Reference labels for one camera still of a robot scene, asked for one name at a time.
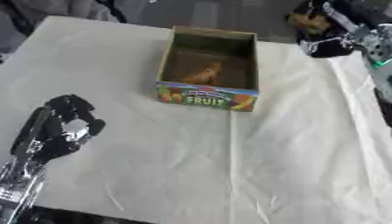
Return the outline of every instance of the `orange object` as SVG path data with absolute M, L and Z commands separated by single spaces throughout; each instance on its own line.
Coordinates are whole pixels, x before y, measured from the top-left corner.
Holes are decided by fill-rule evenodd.
M 186 84 L 199 84 L 206 85 L 210 83 L 214 83 L 214 79 L 217 78 L 218 73 L 221 71 L 221 63 L 214 62 L 207 66 L 199 73 L 191 74 L 185 78 L 181 79 L 181 82 Z

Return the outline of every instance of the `table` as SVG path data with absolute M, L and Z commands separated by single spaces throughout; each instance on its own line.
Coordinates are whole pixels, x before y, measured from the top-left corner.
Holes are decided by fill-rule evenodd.
M 169 34 L 49 17 L 0 66 L 0 163 L 55 96 L 88 99 L 108 124 L 48 165 L 38 205 L 163 224 L 392 221 L 390 130 L 358 53 L 259 42 L 261 94 L 238 113 L 155 99 Z

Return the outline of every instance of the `gray floor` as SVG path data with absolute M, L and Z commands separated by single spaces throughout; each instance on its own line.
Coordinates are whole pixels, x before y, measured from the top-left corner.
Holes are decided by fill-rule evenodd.
M 303 0 L 116 0 L 131 24 L 171 28 L 191 25 L 257 32 L 259 39 L 291 42 L 292 31 L 284 15 Z M 392 16 L 390 0 L 352 0 Z M 0 11 L 0 52 L 9 52 L 23 41 Z

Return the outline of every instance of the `cardboard box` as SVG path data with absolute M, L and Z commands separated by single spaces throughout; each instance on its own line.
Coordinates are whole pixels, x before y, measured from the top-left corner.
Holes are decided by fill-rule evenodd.
M 175 26 L 159 69 L 161 102 L 252 111 L 259 93 L 256 34 Z

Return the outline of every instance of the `fruit illustration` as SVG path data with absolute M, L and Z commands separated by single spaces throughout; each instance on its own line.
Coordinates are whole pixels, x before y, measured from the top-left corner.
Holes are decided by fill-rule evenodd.
M 172 97 L 169 94 L 160 94 L 159 95 L 159 100 L 161 102 L 171 102 L 172 101 Z
M 251 107 L 254 99 L 255 98 L 248 94 L 237 94 L 233 97 L 233 102 L 238 103 L 238 105 L 233 106 L 231 109 L 249 109 L 248 106 Z
M 171 87 L 171 88 L 169 88 L 169 90 L 172 94 L 180 94 L 181 93 L 181 90 L 177 87 Z
M 159 85 L 157 88 L 158 88 L 158 93 L 160 95 L 169 95 L 170 96 L 170 89 L 167 86 Z
M 182 102 L 182 96 L 181 94 L 173 94 L 171 98 L 176 102 L 176 103 L 181 103 Z

